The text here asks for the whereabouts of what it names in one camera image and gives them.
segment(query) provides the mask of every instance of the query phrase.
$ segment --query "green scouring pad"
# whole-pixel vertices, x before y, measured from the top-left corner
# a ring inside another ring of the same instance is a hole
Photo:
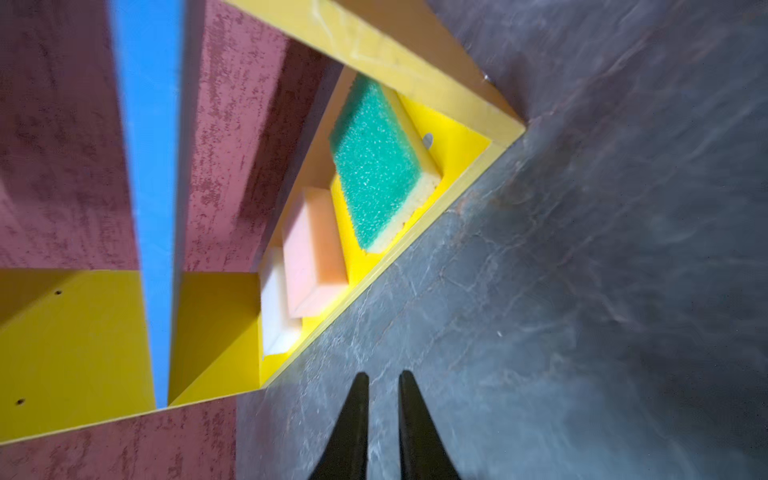
[[[397,94],[362,74],[329,140],[357,242],[381,253],[437,188],[435,164]]]

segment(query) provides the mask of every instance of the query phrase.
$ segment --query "blue panel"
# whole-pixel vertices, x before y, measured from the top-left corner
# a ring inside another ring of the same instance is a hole
[[[175,258],[183,0],[111,0],[131,204],[144,285],[155,401],[167,406],[178,274]]]

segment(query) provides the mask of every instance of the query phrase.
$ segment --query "marble floor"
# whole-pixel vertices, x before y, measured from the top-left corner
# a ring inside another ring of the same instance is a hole
[[[399,478],[411,369],[465,479],[768,478],[768,4],[430,5],[529,130],[238,399],[237,477],[307,478],[365,371]]]

